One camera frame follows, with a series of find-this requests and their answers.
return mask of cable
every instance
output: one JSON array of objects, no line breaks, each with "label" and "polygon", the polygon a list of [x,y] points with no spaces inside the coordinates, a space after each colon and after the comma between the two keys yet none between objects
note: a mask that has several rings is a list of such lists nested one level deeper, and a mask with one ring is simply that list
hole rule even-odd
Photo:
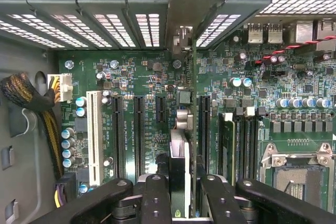
[{"label": "cable", "polygon": [[44,96],[40,95],[29,81],[26,73],[13,74],[4,78],[1,80],[0,88],[4,96],[11,102],[36,112],[41,118],[47,136],[55,179],[58,180],[64,170],[60,151],[60,133],[52,110],[55,106],[54,90],[49,89]]},{"label": "cable", "polygon": [[57,194],[57,190],[55,190],[54,199],[55,199],[55,204],[56,204],[56,207],[57,207],[57,208],[60,208],[60,207],[61,207],[61,205],[60,205],[60,203],[59,203],[59,201],[58,201],[58,194]]}]

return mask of green circuit board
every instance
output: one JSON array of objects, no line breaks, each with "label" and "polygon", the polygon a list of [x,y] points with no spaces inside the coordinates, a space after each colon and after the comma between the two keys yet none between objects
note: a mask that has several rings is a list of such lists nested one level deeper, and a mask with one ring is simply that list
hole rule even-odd
[{"label": "green circuit board", "polygon": [[[288,193],[308,202],[316,201],[315,205],[334,211],[334,164],[321,166],[313,161],[315,156],[309,162],[287,158],[286,165],[269,167],[264,173],[261,172],[261,160],[269,144],[274,145],[277,153],[289,155],[316,154],[324,144],[329,144],[333,153],[336,148],[333,134],[333,129],[336,129],[336,120],[333,119],[336,113],[336,61],[316,63],[313,52],[297,54],[294,51],[282,54],[286,61],[275,66],[246,68],[245,61],[237,60],[240,53],[245,53],[248,61],[259,60],[281,46],[233,44],[229,38],[215,51],[197,51],[198,154],[205,155],[204,165],[209,174],[224,175],[232,181],[246,175],[278,189],[289,190]],[[63,51],[58,52],[57,56],[60,73],[72,74],[74,100],[85,97],[87,91],[97,90],[111,90],[112,95],[122,96],[125,177],[134,183],[137,180],[134,97],[143,96],[145,173],[155,173],[158,156],[169,155],[170,130],[176,127],[176,109],[180,108],[176,103],[176,87],[188,86],[188,75],[191,73],[187,64],[182,61],[182,67],[175,69],[167,51]],[[73,69],[65,68],[67,60],[74,62]],[[118,61],[117,69],[110,67],[112,60]],[[313,75],[309,78],[299,77],[300,70],[292,67],[295,64],[305,65],[305,69],[312,70]],[[96,78],[96,74],[102,71],[108,75],[104,82]],[[265,78],[267,71],[283,71],[285,74]],[[249,78],[252,85],[248,88],[234,87],[230,82],[232,78]],[[174,85],[175,91],[168,92],[169,84]],[[157,97],[165,98],[164,123],[156,120]],[[315,101],[325,99],[329,105],[324,109],[317,106],[308,109],[302,106],[296,109],[279,108],[276,105],[278,99],[299,99],[301,102],[305,98]],[[205,114],[200,105],[204,103],[209,109]],[[245,114],[236,116],[235,113],[237,108],[245,111],[246,107],[254,107],[256,115],[245,121]],[[259,108],[264,108],[266,113],[258,116]],[[76,109],[75,102],[61,103],[63,130],[75,127]],[[223,115],[229,113],[233,114],[233,119],[225,122]],[[113,157],[116,152],[112,138],[112,116],[111,106],[103,105],[104,159]],[[202,147],[206,134],[209,136]],[[77,132],[75,142],[76,163],[68,171],[82,172],[88,167],[87,134]],[[246,153],[253,153],[253,156],[246,157]],[[285,185],[286,179],[293,176],[288,171],[301,172],[303,175],[298,178],[300,182]],[[104,181],[115,177],[113,167],[104,168]]]}]

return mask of black pcie slot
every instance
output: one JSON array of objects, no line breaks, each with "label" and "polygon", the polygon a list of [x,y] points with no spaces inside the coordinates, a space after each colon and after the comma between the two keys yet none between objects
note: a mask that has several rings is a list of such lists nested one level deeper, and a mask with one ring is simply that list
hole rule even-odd
[{"label": "black pcie slot", "polygon": [[166,97],[155,97],[156,105],[156,122],[165,123],[166,122]]},{"label": "black pcie slot", "polygon": [[114,140],[114,176],[125,177],[124,108],[121,95],[111,97],[112,136]]},{"label": "black pcie slot", "polygon": [[198,98],[198,153],[202,155],[207,173],[210,165],[210,101],[209,95]]},{"label": "black pcie slot", "polygon": [[136,95],[134,102],[135,179],[145,174],[145,99]]}]

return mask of capacitor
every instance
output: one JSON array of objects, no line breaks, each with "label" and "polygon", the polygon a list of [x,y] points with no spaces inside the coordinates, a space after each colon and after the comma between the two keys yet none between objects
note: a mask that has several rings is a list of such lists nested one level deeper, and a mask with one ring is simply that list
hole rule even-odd
[{"label": "capacitor", "polygon": [[86,114],[86,108],[77,108],[76,109],[76,115],[79,117],[83,117]]},{"label": "capacitor", "polygon": [[61,137],[64,139],[68,139],[69,137],[74,136],[74,134],[75,131],[73,130],[73,128],[66,128],[61,132]]},{"label": "capacitor", "polygon": [[291,108],[298,108],[300,107],[300,100],[296,98],[292,98],[289,100],[288,104]]},{"label": "capacitor", "polygon": [[119,66],[119,62],[117,60],[113,60],[113,61],[110,62],[110,67],[112,69],[116,69],[116,68],[118,68],[118,66]]},{"label": "capacitor", "polygon": [[281,64],[281,63],[283,63],[283,62],[285,62],[285,61],[286,61],[286,59],[285,59],[284,56],[282,56],[282,55],[279,55],[279,56],[278,56],[278,63],[279,63],[279,64]]},{"label": "capacitor", "polygon": [[89,191],[89,185],[86,184],[86,183],[81,184],[81,185],[78,187],[78,191],[79,191],[79,193],[81,193],[81,194],[85,194],[85,193],[87,193],[87,192]]},{"label": "capacitor", "polygon": [[103,97],[103,98],[101,99],[101,103],[102,103],[102,104],[105,104],[105,105],[110,105],[110,104],[112,103],[112,100],[111,100],[111,98]]},{"label": "capacitor", "polygon": [[106,73],[105,72],[99,72],[96,74],[97,80],[104,80],[106,78]]},{"label": "capacitor", "polygon": [[304,70],[306,69],[306,65],[305,64],[294,64],[291,66],[291,68],[295,70]]},{"label": "capacitor", "polygon": [[312,70],[299,71],[297,76],[299,78],[309,78],[312,77],[314,72]]},{"label": "capacitor", "polygon": [[180,60],[174,60],[173,61],[173,67],[175,69],[179,69],[182,66],[182,62]]},{"label": "capacitor", "polygon": [[239,87],[241,85],[241,80],[237,77],[233,77],[230,79],[230,84],[232,87]]},{"label": "capacitor", "polygon": [[243,61],[247,59],[247,55],[243,52],[235,56],[235,62]]},{"label": "capacitor", "polygon": [[62,164],[65,168],[69,168],[71,165],[75,163],[75,161],[76,161],[75,158],[72,156],[63,160]]},{"label": "capacitor", "polygon": [[306,108],[311,108],[315,106],[315,101],[312,98],[304,98],[302,100],[302,106],[306,107]]},{"label": "capacitor", "polygon": [[251,87],[252,85],[252,81],[250,78],[246,78],[246,77],[243,77],[240,79],[242,81],[242,85],[245,87],[245,88],[249,88]]},{"label": "capacitor", "polygon": [[112,91],[111,90],[104,90],[103,91],[103,97],[109,97],[112,95]]},{"label": "capacitor", "polygon": [[112,157],[108,157],[107,159],[105,159],[103,166],[108,167],[110,165],[113,164],[113,158]]},{"label": "capacitor", "polygon": [[76,105],[78,107],[83,107],[86,104],[86,97],[79,97],[76,99]]},{"label": "capacitor", "polygon": [[330,54],[323,54],[323,55],[320,55],[320,56],[317,56],[317,57],[313,58],[313,62],[314,63],[320,63],[320,62],[330,60],[330,59],[331,59]]},{"label": "capacitor", "polygon": [[316,101],[316,106],[319,108],[328,108],[330,105],[330,101],[326,99],[319,98]]},{"label": "capacitor", "polygon": [[69,158],[69,157],[73,156],[73,154],[75,153],[75,150],[76,150],[75,148],[70,147],[70,148],[62,151],[62,157],[63,158]]},{"label": "capacitor", "polygon": [[288,101],[286,99],[278,99],[275,104],[278,108],[286,108],[288,106]]},{"label": "capacitor", "polygon": [[75,144],[75,140],[70,137],[69,139],[63,140],[61,143],[61,146],[63,149],[68,149],[70,147],[72,147]]},{"label": "capacitor", "polygon": [[264,58],[263,60],[263,63],[265,65],[276,65],[277,62],[278,62],[278,57],[275,55]]}]

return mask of pci slot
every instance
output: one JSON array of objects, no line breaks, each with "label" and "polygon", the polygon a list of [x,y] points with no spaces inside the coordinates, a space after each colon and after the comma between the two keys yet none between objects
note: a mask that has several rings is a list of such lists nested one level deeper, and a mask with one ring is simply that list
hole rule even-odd
[{"label": "pci slot", "polygon": [[136,95],[134,102],[135,179],[145,174],[145,99]]},{"label": "pci slot", "polygon": [[198,98],[198,153],[202,155],[205,171],[210,165],[210,96],[200,95]]},{"label": "pci slot", "polygon": [[156,122],[165,123],[166,122],[166,97],[155,97],[156,105]]},{"label": "pci slot", "polygon": [[125,178],[124,106],[121,95],[111,97],[114,177]]},{"label": "pci slot", "polygon": [[89,151],[89,183],[100,186],[104,179],[103,168],[103,133],[100,91],[88,91],[88,151]]}]

